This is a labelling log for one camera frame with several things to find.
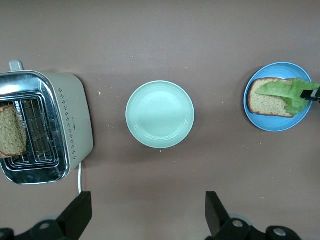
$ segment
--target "toaster cord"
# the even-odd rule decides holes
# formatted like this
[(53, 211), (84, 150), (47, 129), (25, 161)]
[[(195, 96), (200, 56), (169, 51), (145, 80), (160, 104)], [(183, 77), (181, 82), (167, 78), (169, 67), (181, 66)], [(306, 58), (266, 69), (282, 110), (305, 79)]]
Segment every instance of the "toaster cord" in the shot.
[(78, 190), (79, 190), (79, 194), (81, 194), (82, 192), (82, 186), (81, 186), (81, 182), (82, 182), (82, 163), (79, 163), (79, 170), (78, 170)]

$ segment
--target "lettuce leaf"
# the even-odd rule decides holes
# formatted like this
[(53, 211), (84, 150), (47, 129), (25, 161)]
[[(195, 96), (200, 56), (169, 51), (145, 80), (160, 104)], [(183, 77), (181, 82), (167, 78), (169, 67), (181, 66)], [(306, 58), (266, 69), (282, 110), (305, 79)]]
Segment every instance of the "lettuce leaf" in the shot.
[(287, 104), (285, 110), (292, 115), (300, 113), (307, 105), (308, 100), (301, 98), (304, 90), (318, 90), (320, 83), (307, 82), (301, 78), (294, 78), (292, 85), (283, 81), (271, 81), (255, 91), (256, 94), (278, 96)]

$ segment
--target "silver toaster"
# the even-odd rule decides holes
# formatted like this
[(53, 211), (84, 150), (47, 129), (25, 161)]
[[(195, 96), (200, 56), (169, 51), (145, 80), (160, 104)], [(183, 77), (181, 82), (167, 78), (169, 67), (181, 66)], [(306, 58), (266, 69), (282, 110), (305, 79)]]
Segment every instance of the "silver toaster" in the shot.
[(60, 181), (94, 146), (84, 87), (71, 74), (24, 70), (19, 60), (10, 68), (0, 74), (0, 107), (15, 106), (27, 143), (25, 154), (0, 158), (2, 170), (20, 185)]

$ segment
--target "bread slice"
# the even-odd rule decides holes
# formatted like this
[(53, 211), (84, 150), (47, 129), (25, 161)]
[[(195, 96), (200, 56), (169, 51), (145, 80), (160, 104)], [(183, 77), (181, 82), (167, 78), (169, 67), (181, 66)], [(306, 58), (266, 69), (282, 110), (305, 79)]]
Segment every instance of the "bread slice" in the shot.
[(256, 94), (256, 90), (271, 81), (284, 81), (288, 84), (292, 84), (293, 80), (276, 77), (266, 77), (255, 80), (249, 89), (247, 98), (250, 111), (253, 114), (293, 118), (293, 115), (287, 113), (285, 109), (287, 104), (282, 100), (281, 97)]
[(20, 126), (16, 108), (13, 105), (0, 107), (0, 158), (26, 153), (26, 143), (26, 130)]

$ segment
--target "light green plate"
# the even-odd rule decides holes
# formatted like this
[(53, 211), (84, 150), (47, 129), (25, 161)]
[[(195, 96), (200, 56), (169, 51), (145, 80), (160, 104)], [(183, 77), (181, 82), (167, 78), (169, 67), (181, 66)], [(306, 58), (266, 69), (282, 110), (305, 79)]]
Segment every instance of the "light green plate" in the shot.
[(186, 138), (195, 120), (188, 94), (168, 81), (152, 81), (139, 87), (126, 106), (126, 123), (142, 144), (156, 149), (177, 145)]

